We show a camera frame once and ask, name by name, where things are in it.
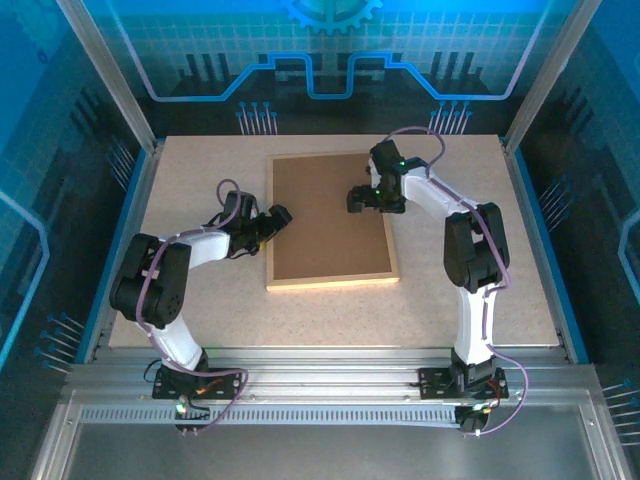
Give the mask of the black controller module with LED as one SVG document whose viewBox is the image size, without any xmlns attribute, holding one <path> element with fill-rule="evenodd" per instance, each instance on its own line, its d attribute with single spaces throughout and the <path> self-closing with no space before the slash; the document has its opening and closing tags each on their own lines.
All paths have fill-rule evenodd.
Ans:
<svg viewBox="0 0 640 480">
<path fill-rule="evenodd" d="M 479 436 L 486 428 L 494 406 L 487 403 L 456 406 L 454 408 L 457 429 L 463 434 Z"/>
<path fill-rule="evenodd" d="M 210 409 L 195 405 L 191 397 L 181 395 L 177 400 L 174 408 L 174 426 L 182 436 L 196 434 L 210 419 Z"/>
</svg>

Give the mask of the grey metal tray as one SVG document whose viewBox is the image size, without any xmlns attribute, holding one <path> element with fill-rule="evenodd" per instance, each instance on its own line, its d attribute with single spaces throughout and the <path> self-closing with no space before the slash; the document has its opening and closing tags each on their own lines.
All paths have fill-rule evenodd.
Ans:
<svg viewBox="0 0 640 480">
<path fill-rule="evenodd" d="M 584 394 L 531 404 L 482 437 L 418 425 L 94 423 L 52 419 L 28 480 L 640 480 L 606 408 Z"/>
</svg>

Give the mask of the aluminium cross rail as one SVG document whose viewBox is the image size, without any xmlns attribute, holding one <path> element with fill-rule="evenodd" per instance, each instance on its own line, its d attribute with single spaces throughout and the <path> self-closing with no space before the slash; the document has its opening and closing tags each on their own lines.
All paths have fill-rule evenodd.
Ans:
<svg viewBox="0 0 640 480">
<path fill-rule="evenodd" d="M 443 348 L 400 347 L 229 347 L 208 350 L 216 368 L 244 368 L 249 384 L 244 398 L 257 402 L 415 401 L 412 389 L 422 367 L 446 367 L 450 353 Z M 505 355 L 510 388 L 529 386 L 533 397 L 559 397 L 565 391 L 597 388 L 591 365 L 571 363 L 560 347 L 516 347 Z M 111 348 L 94 361 L 74 366 L 67 387 L 92 401 L 135 400 L 149 392 L 144 368 L 154 359 L 148 348 Z"/>
</svg>

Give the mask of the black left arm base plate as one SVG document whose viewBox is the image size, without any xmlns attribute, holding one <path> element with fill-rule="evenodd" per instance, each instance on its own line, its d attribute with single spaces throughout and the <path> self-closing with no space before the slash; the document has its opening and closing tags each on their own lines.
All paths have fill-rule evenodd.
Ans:
<svg viewBox="0 0 640 480">
<path fill-rule="evenodd" d="M 184 396 L 191 400 L 232 400 L 238 394 L 242 380 L 240 372 L 199 377 L 162 366 L 156 372 L 152 398 L 177 400 Z"/>
</svg>

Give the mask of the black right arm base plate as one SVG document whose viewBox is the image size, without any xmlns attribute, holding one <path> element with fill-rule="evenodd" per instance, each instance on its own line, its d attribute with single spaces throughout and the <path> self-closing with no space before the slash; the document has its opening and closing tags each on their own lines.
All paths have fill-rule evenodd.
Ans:
<svg viewBox="0 0 640 480">
<path fill-rule="evenodd" d="M 420 368 L 415 386 L 422 400 L 435 399 L 508 399 L 509 387 L 505 372 L 496 368 L 488 377 L 468 384 L 463 374 L 453 368 Z"/>
</svg>

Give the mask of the aluminium corner post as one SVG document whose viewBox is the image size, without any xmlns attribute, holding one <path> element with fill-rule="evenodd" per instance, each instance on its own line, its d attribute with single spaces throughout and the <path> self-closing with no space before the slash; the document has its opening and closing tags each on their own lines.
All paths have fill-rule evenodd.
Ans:
<svg viewBox="0 0 640 480">
<path fill-rule="evenodd" d="M 515 154 L 545 100 L 565 70 L 602 0 L 576 0 L 574 7 L 538 71 L 503 141 L 506 156 Z"/>
<path fill-rule="evenodd" d="M 156 136 L 84 2 L 55 1 L 140 147 L 153 155 L 157 149 Z"/>
</svg>

